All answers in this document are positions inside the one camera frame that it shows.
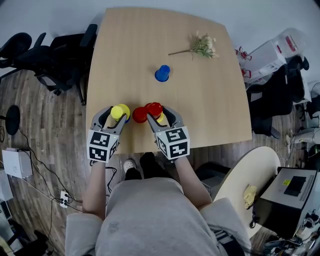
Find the forearm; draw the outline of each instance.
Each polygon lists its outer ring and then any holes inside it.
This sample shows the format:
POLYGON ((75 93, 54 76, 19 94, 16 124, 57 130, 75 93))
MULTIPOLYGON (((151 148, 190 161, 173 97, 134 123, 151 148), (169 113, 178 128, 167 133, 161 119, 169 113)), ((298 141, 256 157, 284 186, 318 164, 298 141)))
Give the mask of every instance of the forearm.
POLYGON ((197 177, 189 160, 184 156, 178 158, 174 163, 183 193, 191 203, 198 209, 212 203, 209 192, 197 177))
POLYGON ((82 212, 106 218, 106 164, 95 162, 90 181, 83 195, 82 212))

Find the gray shirt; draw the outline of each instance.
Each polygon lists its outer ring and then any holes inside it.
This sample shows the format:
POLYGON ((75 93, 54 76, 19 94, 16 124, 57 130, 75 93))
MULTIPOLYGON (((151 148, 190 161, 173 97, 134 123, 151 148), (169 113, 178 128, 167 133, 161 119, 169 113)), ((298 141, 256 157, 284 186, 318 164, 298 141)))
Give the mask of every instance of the gray shirt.
POLYGON ((126 180, 113 189, 104 221, 86 213, 67 216, 65 254, 226 256, 214 230, 225 230, 243 247, 251 248, 245 227, 227 198, 199 211, 173 179, 126 180))

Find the black pants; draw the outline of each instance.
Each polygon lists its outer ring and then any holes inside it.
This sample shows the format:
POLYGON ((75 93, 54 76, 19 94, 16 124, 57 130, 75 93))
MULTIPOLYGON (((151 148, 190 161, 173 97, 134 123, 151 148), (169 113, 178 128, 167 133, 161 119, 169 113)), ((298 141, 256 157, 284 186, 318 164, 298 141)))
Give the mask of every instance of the black pants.
MULTIPOLYGON (((156 162, 155 155, 152 152, 147 152, 140 158, 140 165, 145 179, 154 177, 173 179, 172 176, 156 162)), ((125 174, 125 181, 128 180, 142 180, 140 172, 136 168, 130 168, 125 174)))

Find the blue cup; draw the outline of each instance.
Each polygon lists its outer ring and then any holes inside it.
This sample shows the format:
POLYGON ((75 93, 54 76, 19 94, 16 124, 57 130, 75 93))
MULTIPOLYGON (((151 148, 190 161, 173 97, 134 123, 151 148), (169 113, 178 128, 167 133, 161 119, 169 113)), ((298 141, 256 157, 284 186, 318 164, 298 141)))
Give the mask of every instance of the blue cup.
POLYGON ((162 65, 154 74, 155 79, 159 82, 165 82, 169 79, 170 67, 162 65))

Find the black strap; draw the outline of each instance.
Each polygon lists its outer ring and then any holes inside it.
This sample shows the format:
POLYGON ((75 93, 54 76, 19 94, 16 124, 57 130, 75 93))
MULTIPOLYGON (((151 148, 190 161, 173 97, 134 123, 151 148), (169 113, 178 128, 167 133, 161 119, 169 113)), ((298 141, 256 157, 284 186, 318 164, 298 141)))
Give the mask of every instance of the black strap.
POLYGON ((214 231, 214 234, 228 256, 245 256, 244 250, 233 235, 229 235, 223 230, 214 231))

